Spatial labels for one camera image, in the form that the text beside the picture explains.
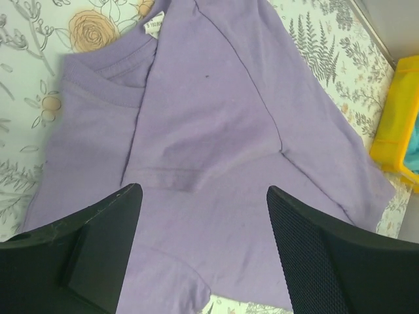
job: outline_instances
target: floral tablecloth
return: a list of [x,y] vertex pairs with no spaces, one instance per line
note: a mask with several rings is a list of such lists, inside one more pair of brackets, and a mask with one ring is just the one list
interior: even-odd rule
[[[302,56],[343,115],[372,143],[393,70],[345,0],[270,0]],[[154,0],[0,1],[0,241],[20,231],[60,119],[63,54],[99,49],[132,29]],[[397,237],[410,189],[397,195],[377,232]],[[203,314],[284,314],[217,296]]]

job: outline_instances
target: clothing tag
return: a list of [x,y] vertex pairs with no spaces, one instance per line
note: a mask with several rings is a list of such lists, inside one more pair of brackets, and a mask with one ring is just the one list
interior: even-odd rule
[[160,28],[162,27],[163,19],[164,12],[162,11],[144,24],[145,33],[153,36],[155,39],[158,39],[158,33],[160,32]]

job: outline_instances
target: yellow basket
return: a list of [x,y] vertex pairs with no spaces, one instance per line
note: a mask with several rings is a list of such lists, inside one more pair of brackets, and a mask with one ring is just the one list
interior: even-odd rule
[[419,56],[399,60],[386,105],[370,150],[383,171],[399,173],[404,183],[419,192],[419,175],[404,164],[419,111]]

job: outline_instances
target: purple shirt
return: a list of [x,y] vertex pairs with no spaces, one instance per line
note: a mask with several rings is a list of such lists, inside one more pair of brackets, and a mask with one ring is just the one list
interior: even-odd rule
[[393,188],[267,1],[156,0],[148,19],[161,10],[158,41],[141,24],[65,57],[25,230],[139,183],[118,313],[196,313],[210,289],[291,309],[268,187],[367,230]]

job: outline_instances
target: blue cloth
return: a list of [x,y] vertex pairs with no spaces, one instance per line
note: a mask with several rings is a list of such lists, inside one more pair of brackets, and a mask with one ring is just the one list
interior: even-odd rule
[[414,123],[404,164],[413,173],[419,173],[419,118],[416,118],[416,122]]

